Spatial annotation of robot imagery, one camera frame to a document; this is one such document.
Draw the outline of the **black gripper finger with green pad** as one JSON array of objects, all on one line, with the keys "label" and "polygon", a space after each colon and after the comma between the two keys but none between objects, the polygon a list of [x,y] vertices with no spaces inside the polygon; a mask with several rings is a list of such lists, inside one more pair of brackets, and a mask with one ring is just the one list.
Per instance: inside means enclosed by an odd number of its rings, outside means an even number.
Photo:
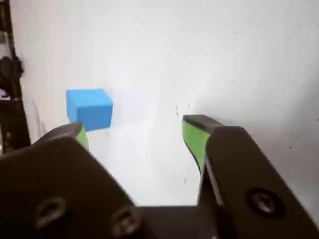
[{"label": "black gripper finger with green pad", "polygon": [[75,138],[62,136],[0,160],[3,239],[142,239],[140,213]]},{"label": "black gripper finger with green pad", "polygon": [[215,239],[316,239],[319,230],[249,133],[205,115],[184,115],[182,137],[201,175]]}]

